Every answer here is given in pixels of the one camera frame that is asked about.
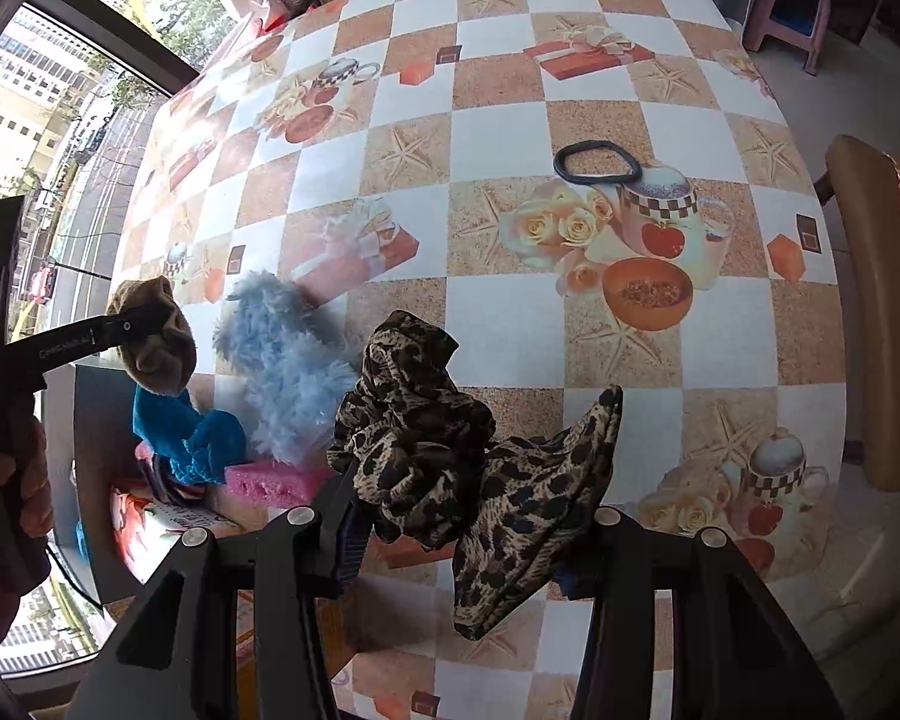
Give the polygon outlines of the pink foam block small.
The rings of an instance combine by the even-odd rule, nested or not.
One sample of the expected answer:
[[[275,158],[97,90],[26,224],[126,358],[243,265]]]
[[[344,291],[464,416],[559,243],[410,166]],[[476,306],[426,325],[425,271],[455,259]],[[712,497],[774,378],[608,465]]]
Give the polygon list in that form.
[[[292,509],[312,502],[333,478],[328,466],[295,466],[280,461],[230,465],[224,470],[227,493],[251,504]]]

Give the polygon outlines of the leopard print scrunchie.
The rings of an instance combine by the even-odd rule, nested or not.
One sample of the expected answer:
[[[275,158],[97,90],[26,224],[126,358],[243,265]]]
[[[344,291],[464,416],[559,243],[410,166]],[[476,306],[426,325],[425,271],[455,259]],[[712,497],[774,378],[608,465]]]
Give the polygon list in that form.
[[[458,344],[395,310],[370,333],[334,418],[328,465],[352,476],[383,541],[453,550],[453,628],[482,639],[554,577],[613,477],[624,392],[552,436],[500,437],[448,374]]]

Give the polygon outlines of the beige cloth scrunchie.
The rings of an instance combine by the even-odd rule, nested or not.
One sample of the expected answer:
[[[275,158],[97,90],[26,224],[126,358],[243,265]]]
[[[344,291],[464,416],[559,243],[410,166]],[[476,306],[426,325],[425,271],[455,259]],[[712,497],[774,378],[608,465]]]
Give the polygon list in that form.
[[[107,312],[114,316],[126,310],[155,309],[159,319],[139,340],[118,346],[116,354],[128,376],[154,395],[180,395],[196,369],[196,344],[182,309],[173,299],[167,277],[126,280],[110,298]]]

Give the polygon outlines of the blue mesh cloth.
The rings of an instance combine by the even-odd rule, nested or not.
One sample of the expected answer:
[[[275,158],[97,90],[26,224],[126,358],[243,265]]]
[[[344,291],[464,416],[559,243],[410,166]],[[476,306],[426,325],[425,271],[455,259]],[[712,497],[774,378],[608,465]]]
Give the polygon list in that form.
[[[133,431],[155,455],[169,461],[170,474],[183,484],[224,484],[229,466],[248,460],[247,434],[232,413],[191,405],[183,390],[176,397],[137,387]]]

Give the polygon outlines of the pink black knitted sock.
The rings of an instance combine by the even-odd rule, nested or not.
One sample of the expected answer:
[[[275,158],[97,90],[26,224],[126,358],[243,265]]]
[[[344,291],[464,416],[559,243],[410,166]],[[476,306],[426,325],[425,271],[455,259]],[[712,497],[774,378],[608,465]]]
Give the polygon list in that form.
[[[145,440],[136,445],[134,456],[155,499],[188,509],[199,507],[205,502],[208,492],[206,486],[203,483],[185,484],[176,481],[170,472],[170,460],[156,454]]]

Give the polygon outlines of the white open cardboard box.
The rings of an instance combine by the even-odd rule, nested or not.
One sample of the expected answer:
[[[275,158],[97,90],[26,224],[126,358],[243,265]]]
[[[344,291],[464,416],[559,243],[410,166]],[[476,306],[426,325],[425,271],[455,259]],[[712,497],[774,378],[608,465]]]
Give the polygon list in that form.
[[[141,587],[119,557],[110,515],[110,489],[137,473],[133,394],[123,369],[95,358],[50,372],[41,394],[56,547],[69,575],[100,605]]]

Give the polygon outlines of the orange floral tissue pack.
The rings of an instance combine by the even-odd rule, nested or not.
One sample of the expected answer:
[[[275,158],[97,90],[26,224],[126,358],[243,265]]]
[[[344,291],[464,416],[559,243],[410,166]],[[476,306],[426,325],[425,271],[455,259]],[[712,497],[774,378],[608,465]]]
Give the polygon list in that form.
[[[110,489],[110,518],[116,552],[141,583],[148,582],[190,528],[206,528],[215,538],[244,533],[244,528],[230,518],[205,507],[165,504],[142,488]]]

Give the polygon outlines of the brown wooden chair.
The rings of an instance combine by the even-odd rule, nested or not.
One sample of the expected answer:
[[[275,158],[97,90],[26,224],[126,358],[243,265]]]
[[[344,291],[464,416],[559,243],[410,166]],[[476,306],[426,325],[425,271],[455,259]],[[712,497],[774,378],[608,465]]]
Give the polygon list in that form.
[[[891,154],[839,135],[814,183],[837,203],[862,309],[863,466],[873,488],[900,491],[900,196]]]

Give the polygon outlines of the pink plastic stool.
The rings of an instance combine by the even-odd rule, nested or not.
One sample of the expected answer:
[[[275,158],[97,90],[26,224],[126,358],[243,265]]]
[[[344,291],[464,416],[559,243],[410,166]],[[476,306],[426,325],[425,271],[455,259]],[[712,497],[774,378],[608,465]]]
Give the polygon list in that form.
[[[831,16],[831,0],[754,0],[743,32],[743,46],[758,52],[766,37],[802,49],[803,70],[818,73],[824,36]]]

